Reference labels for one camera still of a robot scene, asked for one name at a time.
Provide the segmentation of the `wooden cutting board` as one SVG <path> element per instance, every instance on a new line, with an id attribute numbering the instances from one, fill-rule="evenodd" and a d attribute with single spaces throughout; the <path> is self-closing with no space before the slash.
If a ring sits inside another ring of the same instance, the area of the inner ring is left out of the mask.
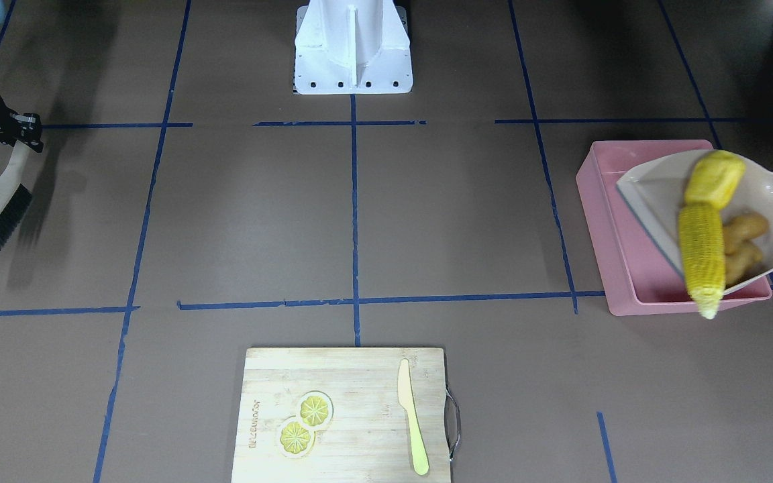
<path id="1" fill-rule="evenodd" d="M 410 361 L 417 418 L 429 460 L 415 474 L 399 362 Z M 332 399 L 330 425 L 309 455 L 285 458 L 279 425 L 297 418 L 301 395 Z M 451 482 L 456 438 L 448 437 L 445 352 L 437 347 L 252 347 L 246 351 L 230 480 L 233 482 Z"/>

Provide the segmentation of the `toy lemon slice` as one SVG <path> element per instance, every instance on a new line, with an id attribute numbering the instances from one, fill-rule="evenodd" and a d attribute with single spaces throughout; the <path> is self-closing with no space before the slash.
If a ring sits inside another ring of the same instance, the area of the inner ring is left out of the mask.
<path id="1" fill-rule="evenodd" d="M 313 390 L 301 395 L 297 403 L 297 418 L 304 428 L 323 431 L 333 419 L 332 399 L 322 391 Z"/>
<path id="2" fill-rule="evenodd" d="M 289 459 L 300 459 L 309 455 L 317 439 L 317 432 L 298 418 L 283 420 L 277 429 L 276 442 L 281 455 Z"/>

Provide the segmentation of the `brown toy ginger root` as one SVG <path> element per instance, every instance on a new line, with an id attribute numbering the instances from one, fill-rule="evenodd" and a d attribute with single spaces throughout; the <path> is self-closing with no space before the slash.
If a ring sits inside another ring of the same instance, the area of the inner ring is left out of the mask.
<path id="1" fill-rule="evenodd" d="M 723 226 L 727 287 L 739 284 L 763 260 L 763 251 L 754 239 L 768 230 L 769 220 L 758 212 L 746 212 Z"/>

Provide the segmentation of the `pink plastic bin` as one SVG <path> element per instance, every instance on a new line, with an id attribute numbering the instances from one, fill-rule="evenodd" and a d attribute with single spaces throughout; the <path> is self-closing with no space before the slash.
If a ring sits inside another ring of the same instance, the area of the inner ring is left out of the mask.
<path id="1" fill-rule="evenodd" d="M 708 140 L 605 140 L 591 144 L 576 183 L 611 314 L 695 313 L 683 278 L 638 223 L 617 190 L 631 168 Z"/>

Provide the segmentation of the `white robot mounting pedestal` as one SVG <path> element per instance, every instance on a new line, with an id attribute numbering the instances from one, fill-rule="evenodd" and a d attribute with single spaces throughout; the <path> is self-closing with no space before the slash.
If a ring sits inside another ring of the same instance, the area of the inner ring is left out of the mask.
<path id="1" fill-rule="evenodd" d="M 297 9 L 299 95 L 393 95 L 414 83 L 404 1 L 310 1 Z"/>

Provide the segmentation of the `beige hand brush black bristles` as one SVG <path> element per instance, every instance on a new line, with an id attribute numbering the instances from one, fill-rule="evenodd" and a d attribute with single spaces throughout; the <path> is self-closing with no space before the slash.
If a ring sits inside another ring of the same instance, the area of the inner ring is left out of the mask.
<path id="1" fill-rule="evenodd" d="M 17 143 L 9 162 L 0 175 L 0 251 L 9 241 L 13 232 L 30 208 L 33 195 L 21 183 L 25 163 L 33 150 L 23 143 Z"/>

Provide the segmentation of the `yellow plastic toy knife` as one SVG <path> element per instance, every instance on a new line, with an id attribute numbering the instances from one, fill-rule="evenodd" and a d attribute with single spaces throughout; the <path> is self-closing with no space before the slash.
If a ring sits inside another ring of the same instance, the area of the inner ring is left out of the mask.
<path id="1" fill-rule="evenodd" d="M 429 473 L 429 460 L 421 428 L 417 418 L 416 401 L 412 391 L 410 361 L 403 358 L 399 362 L 397 374 L 397 397 L 400 407 L 405 410 L 408 434 L 410 437 L 411 465 L 415 474 L 423 476 Z"/>

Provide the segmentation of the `yellow toy corn cob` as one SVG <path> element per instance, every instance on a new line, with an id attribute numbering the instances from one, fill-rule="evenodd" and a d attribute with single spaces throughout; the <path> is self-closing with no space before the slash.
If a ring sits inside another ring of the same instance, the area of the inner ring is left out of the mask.
<path id="1" fill-rule="evenodd" d="M 685 205 L 678 214 L 678 243 L 685 290 L 703 318 L 717 316 L 726 290 L 726 257 L 720 211 Z"/>

